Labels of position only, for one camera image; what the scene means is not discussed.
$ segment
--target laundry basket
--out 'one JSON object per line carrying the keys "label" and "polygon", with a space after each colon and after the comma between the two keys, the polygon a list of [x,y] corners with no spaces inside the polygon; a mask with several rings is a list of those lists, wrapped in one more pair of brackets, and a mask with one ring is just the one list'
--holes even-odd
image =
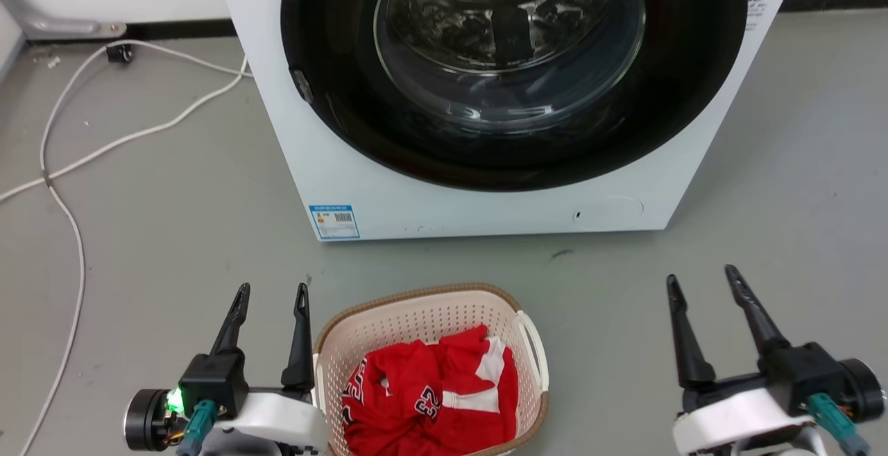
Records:
{"label": "laundry basket", "polygon": [[486,324],[510,346],[518,371],[514,440],[473,455],[510,453],[539,431],[549,409],[549,367],[536,327],[506,292],[484,283],[437,286],[371,301],[334,317],[314,345],[314,402],[327,415],[331,454],[352,456],[343,436],[342,390],[369,352],[395,343],[426,343]]}

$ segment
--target washing machine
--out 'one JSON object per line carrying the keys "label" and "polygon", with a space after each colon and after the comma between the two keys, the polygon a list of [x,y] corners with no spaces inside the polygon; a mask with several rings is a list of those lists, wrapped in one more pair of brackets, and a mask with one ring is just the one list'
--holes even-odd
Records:
{"label": "washing machine", "polygon": [[666,228],[783,0],[226,1],[343,241]]}

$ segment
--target cable connector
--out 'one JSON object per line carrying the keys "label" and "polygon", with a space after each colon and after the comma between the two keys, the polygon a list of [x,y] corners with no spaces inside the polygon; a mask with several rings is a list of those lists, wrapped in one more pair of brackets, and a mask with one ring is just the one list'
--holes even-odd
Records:
{"label": "cable connector", "polygon": [[191,421],[188,421],[185,428],[182,443],[176,447],[176,456],[198,456],[203,449],[203,441],[206,440],[210,430],[213,430],[217,419],[219,411],[216,403],[208,399],[199,402],[191,415]]}
{"label": "cable connector", "polygon": [[869,444],[857,434],[857,426],[826,394],[808,398],[808,412],[848,456],[869,456]]}

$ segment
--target metal bracket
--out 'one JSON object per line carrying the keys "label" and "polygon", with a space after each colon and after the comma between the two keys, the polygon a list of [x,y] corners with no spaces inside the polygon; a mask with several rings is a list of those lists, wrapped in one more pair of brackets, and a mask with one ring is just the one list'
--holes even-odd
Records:
{"label": "metal bracket", "polygon": [[0,0],[0,3],[22,28],[25,38],[31,41],[118,38],[126,33],[123,22],[58,19],[35,10],[26,0]]}

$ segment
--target concrete floor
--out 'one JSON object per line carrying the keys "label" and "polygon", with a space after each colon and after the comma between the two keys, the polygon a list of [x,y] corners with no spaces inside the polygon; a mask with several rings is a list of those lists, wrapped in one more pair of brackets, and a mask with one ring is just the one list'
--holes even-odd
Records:
{"label": "concrete floor", "polygon": [[[167,42],[235,67],[235,39]],[[793,342],[859,357],[888,380],[888,11],[781,15],[666,231],[320,244],[251,81],[180,127],[60,178],[80,222],[87,291],[61,389],[32,456],[120,456],[121,415],[208,351],[241,282],[246,375],[285,365],[297,283],[314,332],[350,305],[485,281],[536,321],[552,408],[519,454],[673,454],[680,409],[664,282],[677,273],[721,376],[755,368],[722,266],[736,264]],[[39,177],[45,119],[93,47],[25,51],[0,87],[0,191]],[[97,63],[61,112],[58,169],[168,121],[229,76],[137,52]],[[555,257],[555,253],[567,253]],[[76,244],[44,187],[0,204],[0,454],[16,454],[53,380],[77,289]],[[874,454],[888,430],[863,427]]]}

